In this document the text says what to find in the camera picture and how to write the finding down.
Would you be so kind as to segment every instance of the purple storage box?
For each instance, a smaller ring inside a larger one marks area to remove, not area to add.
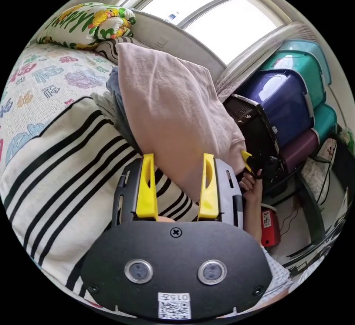
[[[281,156],[286,164],[288,173],[291,173],[300,163],[317,150],[319,146],[318,135],[313,129],[308,129],[294,141],[281,150]]]
[[[262,105],[280,147],[314,126],[306,85],[293,70],[258,71],[235,93]]]

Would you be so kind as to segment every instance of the red box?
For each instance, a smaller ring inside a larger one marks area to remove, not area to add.
[[[261,212],[261,244],[264,247],[276,246],[281,241],[280,227],[276,213],[271,209]]]

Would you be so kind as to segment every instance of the floor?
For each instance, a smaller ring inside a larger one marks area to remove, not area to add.
[[[273,205],[277,200],[281,200],[294,190],[294,180],[290,180],[287,190],[276,198],[265,198],[263,203]],[[344,199],[344,191],[336,178],[331,174],[331,190],[323,204],[324,210],[321,212],[325,230],[329,229],[338,215],[342,201]],[[277,206],[277,217],[281,230],[281,242],[279,245],[271,249],[270,255],[279,263],[283,264],[288,261],[288,255],[310,244],[310,233],[308,225],[302,211],[302,208],[294,209],[293,198],[279,204]]]

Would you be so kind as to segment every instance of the pink towel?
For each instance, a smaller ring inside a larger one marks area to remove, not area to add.
[[[116,48],[129,126],[163,173],[196,202],[204,153],[228,163],[236,174],[244,169],[244,136],[218,100],[206,68],[130,43]]]

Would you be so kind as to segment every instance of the curtain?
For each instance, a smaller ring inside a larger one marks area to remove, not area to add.
[[[239,54],[226,68],[215,83],[216,92],[224,102],[244,81],[288,39],[305,39],[315,41],[306,25],[293,22],[281,26]]]

